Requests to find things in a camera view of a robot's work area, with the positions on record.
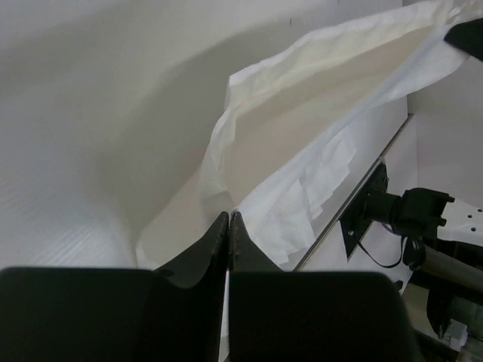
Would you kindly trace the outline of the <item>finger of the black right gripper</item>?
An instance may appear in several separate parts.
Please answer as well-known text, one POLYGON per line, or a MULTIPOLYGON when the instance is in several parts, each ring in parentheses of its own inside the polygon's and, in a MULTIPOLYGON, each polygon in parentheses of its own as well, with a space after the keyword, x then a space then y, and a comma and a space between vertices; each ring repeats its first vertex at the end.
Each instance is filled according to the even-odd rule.
POLYGON ((483 61, 483 19, 475 19, 453 26, 445 42, 477 60, 483 61))

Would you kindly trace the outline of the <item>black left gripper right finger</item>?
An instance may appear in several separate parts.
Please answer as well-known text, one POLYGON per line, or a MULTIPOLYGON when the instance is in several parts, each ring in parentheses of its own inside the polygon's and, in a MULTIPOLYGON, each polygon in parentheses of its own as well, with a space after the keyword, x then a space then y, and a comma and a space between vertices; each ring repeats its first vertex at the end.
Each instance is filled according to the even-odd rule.
POLYGON ((387 276, 282 271, 250 239, 240 213, 232 215, 229 240, 230 360, 422 360, 387 276))

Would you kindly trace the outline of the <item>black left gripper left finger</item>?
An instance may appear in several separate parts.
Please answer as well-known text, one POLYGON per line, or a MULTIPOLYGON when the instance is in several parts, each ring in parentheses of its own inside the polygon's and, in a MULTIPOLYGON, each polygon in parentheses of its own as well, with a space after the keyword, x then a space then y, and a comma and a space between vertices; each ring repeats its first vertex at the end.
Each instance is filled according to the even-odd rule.
POLYGON ((154 270, 1 273, 3 361, 216 361, 229 216, 154 270))

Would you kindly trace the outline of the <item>white pleated skirt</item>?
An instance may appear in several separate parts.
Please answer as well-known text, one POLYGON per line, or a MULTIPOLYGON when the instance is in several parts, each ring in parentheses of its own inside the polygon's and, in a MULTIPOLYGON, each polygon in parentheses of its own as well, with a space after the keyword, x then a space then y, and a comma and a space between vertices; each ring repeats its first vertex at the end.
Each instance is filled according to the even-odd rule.
POLYGON ((223 211, 276 265, 312 246, 349 175, 347 127, 458 69, 466 56, 444 38, 481 15, 480 1, 417 2, 313 30, 232 74, 200 167, 137 242, 139 267, 177 256, 223 211))

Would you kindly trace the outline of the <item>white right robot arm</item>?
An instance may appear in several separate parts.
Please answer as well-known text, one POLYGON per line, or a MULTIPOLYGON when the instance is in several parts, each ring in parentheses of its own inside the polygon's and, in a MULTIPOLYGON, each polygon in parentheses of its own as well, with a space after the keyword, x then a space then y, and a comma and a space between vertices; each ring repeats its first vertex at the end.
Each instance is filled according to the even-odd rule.
POLYGON ((416 256, 426 254, 425 240, 482 246, 482 209, 448 193, 424 188, 407 190, 402 196, 371 191, 364 201, 364 218, 388 225, 416 256))

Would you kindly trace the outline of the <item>aluminium table edge rail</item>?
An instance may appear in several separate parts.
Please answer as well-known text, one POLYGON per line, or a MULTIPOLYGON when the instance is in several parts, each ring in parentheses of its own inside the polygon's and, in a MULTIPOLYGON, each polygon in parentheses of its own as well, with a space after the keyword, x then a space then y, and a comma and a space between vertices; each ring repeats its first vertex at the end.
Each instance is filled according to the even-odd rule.
POLYGON ((340 225, 351 203, 360 191, 370 183, 373 178, 384 179, 387 176, 386 168, 382 165, 386 153, 397 141, 401 133, 405 132, 407 118, 397 128, 382 131, 375 127, 367 140, 362 139, 359 132, 356 140, 359 142, 357 152, 349 163, 349 175, 334 191, 331 197, 323 203, 323 211, 315 219, 315 230, 318 232, 314 243, 289 257, 284 264, 285 271, 303 272, 311 270, 345 269, 348 253, 346 253, 346 232, 340 225))

